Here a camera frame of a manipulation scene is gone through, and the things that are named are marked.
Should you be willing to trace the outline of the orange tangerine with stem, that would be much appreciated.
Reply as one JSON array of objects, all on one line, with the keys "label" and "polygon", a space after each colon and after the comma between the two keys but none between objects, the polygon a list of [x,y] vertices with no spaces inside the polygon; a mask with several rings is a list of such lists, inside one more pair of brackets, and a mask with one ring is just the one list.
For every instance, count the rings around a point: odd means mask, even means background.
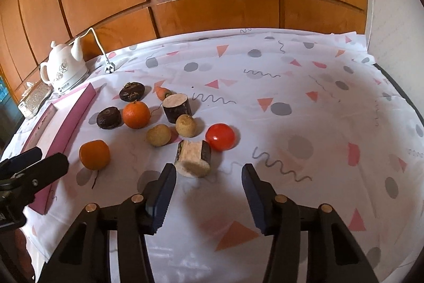
[{"label": "orange tangerine with stem", "polygon": [[91,171],[99,171],[107,167],[111,161],[111,153],[106,142],[102,140],[89,141],[79,149],[82,165]]}]

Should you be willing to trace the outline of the dark yam chunk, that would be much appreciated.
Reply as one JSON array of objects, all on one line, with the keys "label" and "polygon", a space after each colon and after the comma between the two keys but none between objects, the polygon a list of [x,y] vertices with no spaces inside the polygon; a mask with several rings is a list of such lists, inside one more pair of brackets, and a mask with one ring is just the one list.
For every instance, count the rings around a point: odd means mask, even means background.
[{"label": "dark yam chunk", "polygon": [[175,124],[177,119],[186,114],[192,116],[189,98],[186,94],[176,93],[169,95],[162,102],[165,115],[171,124]]},{"label": "dark yam chunk", "polygon": [[178,144],[174,166],[189,178],[202,178],[211,172],[211,147],[206,141],[183,140]]}]

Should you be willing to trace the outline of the tan potato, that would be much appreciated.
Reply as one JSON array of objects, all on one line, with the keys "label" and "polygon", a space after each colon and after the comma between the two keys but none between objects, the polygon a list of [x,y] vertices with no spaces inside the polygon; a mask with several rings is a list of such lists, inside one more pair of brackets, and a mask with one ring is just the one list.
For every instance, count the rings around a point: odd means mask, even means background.
[{"label": "tan potato", "polygon": [[170,128],[165,124],[159,124],[152,127],[146,135],[149,144],[154,147],[165,146],[172,137]]},{"label": "tan potato", "polygon": [[196,121],[192,116],[182,114],[175,123],[175,129],[182,137],[192,138],[196,136],[198,129]]}]

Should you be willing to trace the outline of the red tomato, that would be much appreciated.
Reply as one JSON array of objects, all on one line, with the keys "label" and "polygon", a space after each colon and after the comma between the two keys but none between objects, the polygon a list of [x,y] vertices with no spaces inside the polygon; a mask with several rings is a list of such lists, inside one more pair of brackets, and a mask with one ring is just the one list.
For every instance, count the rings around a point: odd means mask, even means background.
[{"label": "red tomato", "polygon": [[206,132],[206,141],[212,149],[226,151],[233,148],[236,141],[236,134],[227,124],[213,124]]}]

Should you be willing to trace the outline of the dark water chestnut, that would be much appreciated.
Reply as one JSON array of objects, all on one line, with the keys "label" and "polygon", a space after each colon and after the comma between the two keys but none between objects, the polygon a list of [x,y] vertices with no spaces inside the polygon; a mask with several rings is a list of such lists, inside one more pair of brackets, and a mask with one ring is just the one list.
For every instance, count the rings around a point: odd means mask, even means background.
[{"label": "dark water chestnut", "polygon": [[141,82],[128,82],[119,91],[119,98],[127,103],[140,101],[144,96],[145,87]]},{"label": "dark water chestnut", "polygon": [[121,112],[117,107],[111,106],[99,112],[96,123],[101,129],[114,129],[121,124]]}]

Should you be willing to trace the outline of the pink shallow box tray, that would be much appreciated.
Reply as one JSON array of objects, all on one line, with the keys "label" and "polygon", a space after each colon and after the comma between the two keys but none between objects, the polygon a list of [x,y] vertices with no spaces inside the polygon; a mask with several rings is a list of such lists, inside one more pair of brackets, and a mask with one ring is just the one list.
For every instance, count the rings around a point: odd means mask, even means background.
[{"label": "pink shallow box tray", "polygon": [[36,122],[22,151],[37,146],[42,151],[42,158],[63,153],[95,96],[95,88],[88,83],[51,101]]}]

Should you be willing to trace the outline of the patterned white tablecloth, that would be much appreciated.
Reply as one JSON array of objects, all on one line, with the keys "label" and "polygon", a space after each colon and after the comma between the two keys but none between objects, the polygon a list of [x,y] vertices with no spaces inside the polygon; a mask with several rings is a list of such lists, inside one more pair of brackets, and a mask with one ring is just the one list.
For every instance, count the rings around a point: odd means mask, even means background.
[{"label": "patterned white tablecloth", "polygon": [[[116,205],[141,192],[175,159],[179,136],[154,148],[145,129],[104,130],[98,113],[123,109],[128,82],[146,87],[151,125],[165,124],[155,89],[186,94],[198,140],[213,124],[236,134],[213,152],[204,178],[179,177],[165,222],[147,239],[157,282],[260,282],[271,239],[255,227],[241,185],[246,163],[300,205],[333,205],[377,278],[400,282],[423,247],[423,124],[377,68],[363,36],[285,30],[220,31],[169,37],[89,61],[96,90],[66,155],[70,168],[50,209],[26,209],[23,232],[49,257],[88,203]],[[86,169],[80,147],[102,140],[111,161]]]}]

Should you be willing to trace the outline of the white ceramic electric kettle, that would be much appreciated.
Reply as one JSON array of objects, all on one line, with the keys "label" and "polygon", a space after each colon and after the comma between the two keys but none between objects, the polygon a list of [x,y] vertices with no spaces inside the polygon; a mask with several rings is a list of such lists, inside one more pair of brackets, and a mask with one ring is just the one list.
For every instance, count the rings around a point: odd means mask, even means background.
[{"label": "white ceramic electric kettle", "polygon": [[64,93],[88,74],[81,38],[76,37],[71,45],[51,41],[50,47],[47,62],[39,66],[40,77],[43,83],[50,85],[55,92]]}]

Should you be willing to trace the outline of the small orange carrot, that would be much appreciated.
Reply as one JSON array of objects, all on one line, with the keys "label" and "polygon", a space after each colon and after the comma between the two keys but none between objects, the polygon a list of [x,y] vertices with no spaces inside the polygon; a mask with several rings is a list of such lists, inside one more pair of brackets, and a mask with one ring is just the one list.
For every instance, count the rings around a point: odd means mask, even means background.
[{"label": "small orange carrot", "polygon": [[173,94],[171,90],[164,87],[157,87],[155,89],[155,92],[160,101],[164,101],[164,99],[166,99],[167,97]]}]

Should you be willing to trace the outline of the dark screen with frame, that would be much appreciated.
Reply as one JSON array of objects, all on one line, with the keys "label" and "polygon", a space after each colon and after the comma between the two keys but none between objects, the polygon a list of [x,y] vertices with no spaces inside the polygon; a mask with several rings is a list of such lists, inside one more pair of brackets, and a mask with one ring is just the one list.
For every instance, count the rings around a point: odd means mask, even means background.
[{"label": "dark screen with frame", "polygon": [[24,117],[15,104],[6,84],[1,78],[1,104],[0,104],[0,136],[1,149],[11,141],[12,136],[21,126]]}]

